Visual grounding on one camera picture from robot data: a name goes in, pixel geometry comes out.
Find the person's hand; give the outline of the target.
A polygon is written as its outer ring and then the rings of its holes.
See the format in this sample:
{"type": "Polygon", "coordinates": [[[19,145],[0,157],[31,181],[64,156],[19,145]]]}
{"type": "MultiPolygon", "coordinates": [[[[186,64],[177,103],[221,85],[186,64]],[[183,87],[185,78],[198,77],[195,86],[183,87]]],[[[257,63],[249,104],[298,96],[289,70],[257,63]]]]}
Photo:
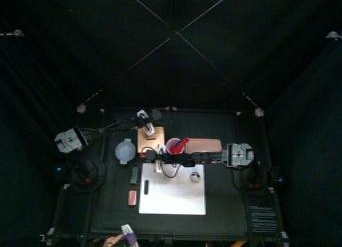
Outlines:
{"type": "Polygon", "coordinates": [[[104,240],[103,247],[114,247],[115,244],[120,241],[123,235],[119,234],[116,236],[111,236],[104,240]]]}

